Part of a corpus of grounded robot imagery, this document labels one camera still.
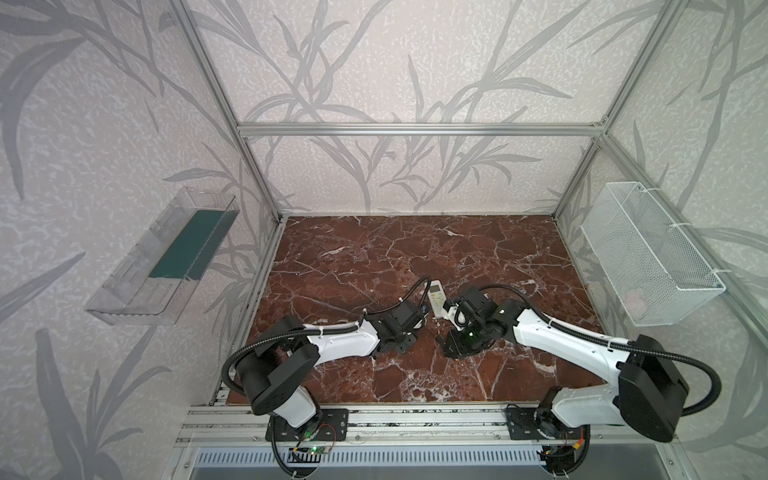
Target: marble surface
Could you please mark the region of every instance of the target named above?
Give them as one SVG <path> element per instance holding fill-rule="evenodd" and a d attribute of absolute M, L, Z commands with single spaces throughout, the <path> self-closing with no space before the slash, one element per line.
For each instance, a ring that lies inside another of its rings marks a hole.
<path fill-rule="evenodd" d="M 511 283 L 548 314 L 601 331 L 550 217 L 303 217 L 290 219 L 250 332 L 255 339 L 292 313 L 305 323 L 356 319 L 388 306 L 422 275 L 448 297 L 465 284 Z M 500 302 L 503 291 L 491 291 Z M 428 317 L 405 354 L 345 358 L 314 369 L 304 386 L 320 403 L 539 400 L 549 387 L 602 383 L 541 350 L 498 341 L 467 359 L 446 359 Z M 230 403 L 245 403 L 230 394 Z"/>

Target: wire mesh basket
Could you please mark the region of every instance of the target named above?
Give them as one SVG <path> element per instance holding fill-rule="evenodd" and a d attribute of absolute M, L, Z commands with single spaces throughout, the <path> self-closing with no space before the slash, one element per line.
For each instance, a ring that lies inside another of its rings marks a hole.
<path fill-rule="evenodd" d="M 581 230 L 636 326 L 679 322 L 725 291 L 680 224 L 638 182 L 605 184 Z"/>

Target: wall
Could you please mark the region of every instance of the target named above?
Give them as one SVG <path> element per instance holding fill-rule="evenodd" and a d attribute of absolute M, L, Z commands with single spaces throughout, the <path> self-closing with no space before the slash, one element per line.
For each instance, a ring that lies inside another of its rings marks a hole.
<path fill-rule="evenodd" d="M 164 5 L 0 4 L 2 478 L 157 478 L 273 231 Z M 87 314 L 182 186 L 242 211 L 178 323 Z"/>
<path fill-rule="evenodd" d="M 662 3 L 189 1 L 241 123 L 599 121 Z M 585 144 L 250 140 L 280 207 L 298 214 L 546 214 Z"/>
<path fill-rule="evenodd" d="M 766 305 L 768 224 L 765 137 L 768 2 L 689 2 L 611 132 L 713 250 Z M 768 356 L 726 303 L 715 299 L 673 326 L 632 325 L 579 229 L 607 181 L 626 180 L 608 154 L 559 219 L 592 303 L 613 333 L 659 339 L 709 363 L 723 394 L 681 419 L 677 434 L 702 479 L 764 478 L 768 468 Z M 696 401 L 709 383 L 691 378 Z"/>

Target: black cable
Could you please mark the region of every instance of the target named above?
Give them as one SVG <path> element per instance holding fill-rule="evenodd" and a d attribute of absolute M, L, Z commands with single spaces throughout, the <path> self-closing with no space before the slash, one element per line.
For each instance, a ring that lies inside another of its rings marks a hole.
<path fill-rule="evenodd" d="M 421 277 L 420 279 L 416 280 L 416 283 L 413 284 L 410 290 L 408 290 L 408 293 L 400 300 L 398 303 L 395 303 L 392 306 L 388 306 L 386 308 L 383 308 L 381 310 L 374 310 L 372 312 L 368 312 L 369 315 L 378 315 L 379 313 L 389 312 L 390 310 L 396 309 L 398 306 L 400 306 L 403 302 L 405 302 L 408 297 L 413 295 L 413 293 L 416 291 L 417 288 L 419 288 L 419 285 L 426 282 L 426 285 L 424 287 L 424 293 L 422 294 L 422 299 L 419 301 L 419 305 L 421 306 L 424 304 L 424 300 L 426 300 L 427 295 L 429 293 L 429 284 L 432 283 L 432 278 L 429 275 L 425 275 Z"/>
<path fill-rule="evenodd" d="M 272 455 L 275 456 L 275 461 L 277 462 L 278 466 L 280 467 L 280 470 L 286 473 L 286 475 L 290 475 L 291 478 L 307 478 L 310 475 L 312 475 L 315 470 L 317 470 L 317 467 L 313 468 L 312 471 L 306 475 L 299 476 L 299 473 L 297 470 L 291 470 L 288 468 L 288 465 L 283 461 L 283 457 L 280 456 L 280 453 L 277 451 L 277 442 L 275 442 L 275 417 L 274 415 L 270 415 L 270 420 L 266 424 L 266 430 L 268 432 L 271 431 L 271 444 L 272 444 Z"/>
<path fill-rule="evenodd" d="M 552 475 L 554 475 L 556 477 L 568 477 L 568 475 L 573 473 L 576 470 L 576 468 L 579 468 L 581 466 L 581 464 L 584 463 L 584 460 L 587 458 L 587 452 L 589 452 L 589 438 L 590 438 L 591 432 L 590 432 L 590 426 L 589 425 L 583 425 L 581 428 L 582 428 L 581 436 L 582 436 L 582 438 L 584 438 L 584 444 L 581 446 L 581 448 L 582 448 L 581 455 L 579 455 L 578 458 L 576 458 L 576 461 L 574 462 L 574 464 L 570 468 L 568 468 L 567 470 L 560 470 L 558 472 L 558 471 L 550 470 L 549 468 L 546 467 L 546 465 L 542 465 L 541 467 L 547 473 L 551 473 Z M 573 451 L 577 450 L 577 449 L 574 449 L 571 446 L 569 446 L 568 448 L 569 448 L 569 450 L 567 452 L 564 452 L 564 453 L 561 453 L 561 454 L 545 454 L 545 456 L 542 457 L 542 458 L 565 457 L 565 456 L 568 456 L 571 453 L 573 453 Z"/>
<path fill-rule="evenodd" d="M 263 345 L 264 343 L 271 343 L 275 340 L 289 339 L 298 336 L 318 336 L 318 335 L 341 335 L 343 333 L 352 333 L 359 328 L 357 323 L 350 323 L 349 326 L 343 328 L 332 329 L 305 329 L 305 330 L 291 330 L 290 332 L 279 333 L 277 335 L 268 336 L 264 339 L 259 339 L 255 343 L 246 345 L 243 348 L 237 350 L 235 353 L 229 356 L 221 366 L 221 381 L 224 385 L 228 386 L 233 392 L 239 393 L 245 396 L 243 387 L 237 385 L 230 378 L 230 367 L 238 363 L 244 356 L 248 355 L 256 349 L 256 347 Z"/>
<path fill-rule="evenodd" d="M 560 330 L 563 333 L 567 333 L 568 335 L 575 336 L 578 339 L 586 340 L 588 342 L 596 343 L 600 346 L 608 346 L 609 340 L 606 339 L 598 339 L 593 337 L 592 335 L 588 335 L 586 333 L 577 332 L 576 330 L 569 329 L 565 325 L 558 323 L 558 322 L 550 322 L 549 317 L 543 314 L 531 301 L 531 299 L 528 298 L 525 293 L 523 293 L 520 289 L 513 287 L 512 285 L 506 285 L 504 283 L 492 283 L 490 285 L 482 286 L 478 290 L 487 290 L 490 288 L 501 288 L 505 290 L 509 290 L 519 296 L 526 304 L 528 304 L 528 307 L 533 310 L 533 312 L 538 315 L 538 317 L 549 324 L 551 327 Z M 717 400 L 717 397 L 720 396 L 720 391 L 723 389 L 723 384 L 720 381 L 720 376 L 717 375 L 717 372 L 715 370 L 708 366 L 706 363 L 701 362 L 700 360 L 692 359 L 689 356 L 681 355 L 679 353 L 672 353 L 672 352 L 662 352 L 660 350 L 652 350 L 652 349 L 644 349 L 640 348 L 634 345 L 631 345 L 630 343 L 614 343 L 610 342 L 611 348 L 615 350 L 621 350 L 622 352 L 630 352 L 630 353 L 640 353 L 642 355 L 649 355 L 649 356 L 655 356 L 657 358 L 662 359 L 669 359 L 674 362 L 681 362 L 686 363 L 691 366 L 695 366 L 702 372 L 706 373 L 707 376 L 710 377 L 711 386 L 710 391 L 707 393 L 707 395 L 701 399 L 698 403 L 694 403 L 693 405 L 689 407 L 685 407 L 680 414 L 680 416 L 686 416 L 686 415 L 692 415 L 694 413 L 701 412 L 702 410 L 706 409 L 715 401 Z"/>

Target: black mounting plate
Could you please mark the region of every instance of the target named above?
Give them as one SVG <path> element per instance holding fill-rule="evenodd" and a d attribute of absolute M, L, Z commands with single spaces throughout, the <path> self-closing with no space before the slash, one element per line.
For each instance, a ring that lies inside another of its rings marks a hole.
<path fill-rule="evenodd" d="M 349 423 L 349 410 L 348 409 L 322 409 L 321 423 L 327 423 L 333 428 L 331 429 L 327 425 L 323 425 L 317 434 L 309 440 L 309 442 L 332 442 L 333 430 L 336 430 L 336 441 L 342 442 L 346 440 L 346 429 Z M 299 441 L 299 433 L 296 429 L 288 424 L 281 416 L 275 415 L 275 441 L 276 442 L 291 442 L 296 443 Z M 272 435 L 269 430 L 266 431 L 266 440 L 270 442 Z"/>
<path fill-rule="evenodd" d="M 514 405 L 507 406 L 505 414 L 507 417 L 507 430 L 511 440 L 552 440 L 543 436 L 536 428 L 534 417 L 536 407 L 518 407 Z M 567 428 L 558 432 L 557 440 L 578 440 L 581 436 L 579 428 Z"/>

